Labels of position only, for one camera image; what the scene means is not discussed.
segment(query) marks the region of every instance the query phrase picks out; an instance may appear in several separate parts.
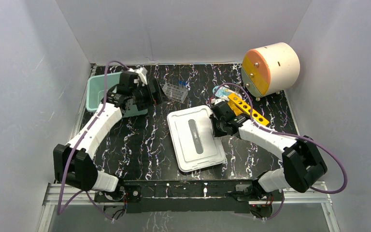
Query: marble surface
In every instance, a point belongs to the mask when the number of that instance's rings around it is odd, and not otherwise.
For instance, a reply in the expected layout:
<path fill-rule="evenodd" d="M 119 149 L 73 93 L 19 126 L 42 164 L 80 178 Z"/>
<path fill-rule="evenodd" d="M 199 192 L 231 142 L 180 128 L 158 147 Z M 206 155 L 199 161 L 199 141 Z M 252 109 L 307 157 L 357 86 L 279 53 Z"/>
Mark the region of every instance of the marble surface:
<path fill-rule="evenodd" d="M 148 110 L 148 114 L 124 118 L 101 142 L 95 156 L 99 170 L 116 174 L 125 180 L 200 180 L 254 179 L 266 170 L 280 167 L 277 157 L 265 149 L 236 137 L 221 138 L 226 162 L 189 173 L 178 169 L 167 124 L 170 112 L 208 105 L 213 88 L 224 82 L 241 84 L 241 64 L 145 65 L 147 75 L 155 76 L 160 84 L 187 81 L 188 96 L 184 103 L 165 102 Z M 96 75 L 104 74 L 104 66 Z M 120 72 L 119 66 L 109 73 Z M 269 127 L 297 133 L 284 93 L 272 94 L 253 101 L 254 109 L 270 121 Z M 85 112 L 82 126 L 93 113 Z"/>

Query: yellow block with holes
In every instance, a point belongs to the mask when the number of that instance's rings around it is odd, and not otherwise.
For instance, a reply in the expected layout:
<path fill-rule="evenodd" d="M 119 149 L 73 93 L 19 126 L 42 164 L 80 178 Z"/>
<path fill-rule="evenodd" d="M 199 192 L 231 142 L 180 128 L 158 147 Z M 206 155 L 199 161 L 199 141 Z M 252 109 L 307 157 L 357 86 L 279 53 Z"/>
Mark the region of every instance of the yellow block with holes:
<path fill-rule="evenodd" d="M 240 115 L 241 113 L 249 115 L 251 107 L 236 94 L 231 93 L 228 96 L 228 99 L 228 105 L 236 116 Z M 261 125 L 267 126 L 270 123 L 266 118 L 264 118 L 254 109 L 252 109 L 252 117 Z"/>

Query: robotic arm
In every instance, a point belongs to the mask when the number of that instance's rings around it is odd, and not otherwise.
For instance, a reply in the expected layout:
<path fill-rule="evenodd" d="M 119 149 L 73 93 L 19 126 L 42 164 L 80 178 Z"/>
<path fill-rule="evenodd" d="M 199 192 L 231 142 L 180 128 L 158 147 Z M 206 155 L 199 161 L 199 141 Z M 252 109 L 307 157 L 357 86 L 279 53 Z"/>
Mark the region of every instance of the robotic arm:
<path fill-rule="evenodd" d="M 211 108 L 214 136 L 234 135 L 253 142 L 283 162 L 283 168 L 264 172 L 253 181 L 253 195 L 262 198 L 269 192 L 285 188 L 305 192 L 327 172 L 326 164 L 315 145 L 260 129 L 265 127 L 265 119 L 253 112 L 254 118 L 262 124 L 259 127 L 254 125 L 248 116 L 250 106 L 235 94 L 228 98 L 228 102 L 216 100 Z"/>
<path fill-rule="evenodd" d="M 166 100 L 156 78 L 146 78 L 147 70 L 124 71 L 119 84 L 107 92 L 106 105 L 103 103 L 89 122 L 66 145 L 58 144 L 53 151 L 55 178 L 61 182 L 67 159 L 73 148 L 76 151 L 70 162 L 66 184 L 78 189 L 91 189 L 113 192 L 122 180 L 117 176 L 98 171 L 93 158 L 97 148 L 114 124 L 120 121 L 124 113 L 133 105 L 143 110 Z"/>

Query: green plastic bin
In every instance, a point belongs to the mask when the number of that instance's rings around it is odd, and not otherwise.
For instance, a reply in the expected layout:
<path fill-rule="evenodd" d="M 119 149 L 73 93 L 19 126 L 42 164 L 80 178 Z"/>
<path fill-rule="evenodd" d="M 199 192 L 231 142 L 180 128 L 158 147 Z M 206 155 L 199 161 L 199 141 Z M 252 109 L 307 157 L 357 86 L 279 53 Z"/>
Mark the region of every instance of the green plastic bin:
<path fill-rule="evenodd" d="M 107 74 L 107 89 L 110 89 L 116 84 L 119 84 L 121 72 Z M 92 76 L 87 81 L 86 94 L 86 109 L 89 112 L 95 112 L 99 107 L 101 99 L 104 96 L 104 75 Z M 130 110 L 126 111 L 123 117 L 131 117 L 137 115 L 147 114 L 147 109 L 138 111 L 137 106 L 134 105 Z"/>

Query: floor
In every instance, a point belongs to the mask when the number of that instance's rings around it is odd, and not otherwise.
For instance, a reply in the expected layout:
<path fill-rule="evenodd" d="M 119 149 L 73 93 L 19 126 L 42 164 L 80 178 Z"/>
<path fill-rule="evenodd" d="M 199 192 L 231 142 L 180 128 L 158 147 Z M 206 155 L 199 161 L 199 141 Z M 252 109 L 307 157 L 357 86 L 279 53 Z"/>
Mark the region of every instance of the floor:
<path fill-rule="evenodd" d="M 95 163 L 98 169 L 125 180 L 218 180 L 250 179 L 266 170 L 280 167 L 278 159 L 265 149 L 236 137 L 225 136 L 222 144 L 226 162 L 189 173 L 179 171 L 167 125 L 170 112 L 207 105 L 212 89 L 224 82 L 241 84 L 241 64 L 146 65 L 147 75 L 160 84 L 187 81 L 188 96 L 184 103 L 167 102 L 148 110 L 148 114 L 124 118 L 100 144 Z M 104 66 L 96 75 L 104 74 Z M 109 73 L 120 72 L 112 66 Z M 254 109 L 270 121 L 269 127 L 297 133 L 284 93 L 272 94 L 254 103 Z M 82 126 L 93 113 L 85 112 Z"/>

